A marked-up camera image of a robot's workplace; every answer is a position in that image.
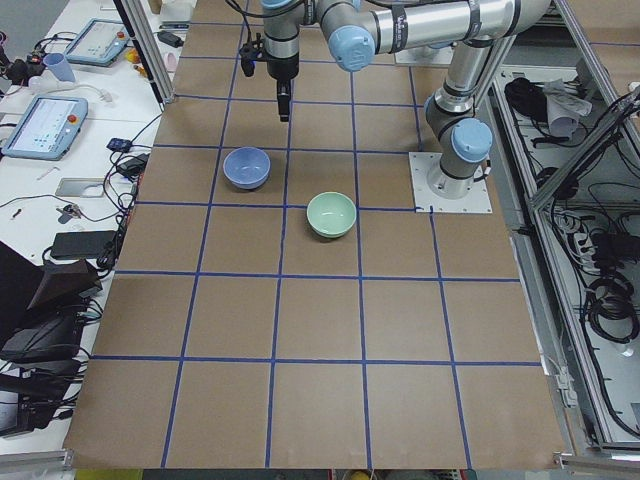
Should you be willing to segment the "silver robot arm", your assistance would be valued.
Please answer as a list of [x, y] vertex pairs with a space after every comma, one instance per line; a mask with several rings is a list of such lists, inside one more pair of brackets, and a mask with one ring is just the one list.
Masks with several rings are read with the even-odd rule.
[[533, 26], [546, 1], [393, 2], [363, 10], [356, 1], [264, 1], [263, 59], [276, 82], [278, 114], [290, 116], [291, 82], [299, 72], [299, 33], [317, 25], [337, 65], [359, 72], [381, 54], [450, 45], [443, 84], [425, 104], [426, 120], [442, 148], [439, 173], [447, 181], [473, 178], [491, 149], [492, 133], [472, 110], [483, 82], [504, 54], [499, 43]]

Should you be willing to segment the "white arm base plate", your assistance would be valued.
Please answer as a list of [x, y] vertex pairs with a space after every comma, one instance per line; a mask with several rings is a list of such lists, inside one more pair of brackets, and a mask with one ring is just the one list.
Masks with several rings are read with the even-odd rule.
[[465, 180], [449, 178], [441, 170], [438, 152], [408, 154], [414, 210], [418, 213], [491, 214], [492, 204], [477, 166], [473, 176]]
[[447, 68], [453, 57], [453, 47], [416, 47], [394, 54], [395, 63], [405, 66]]

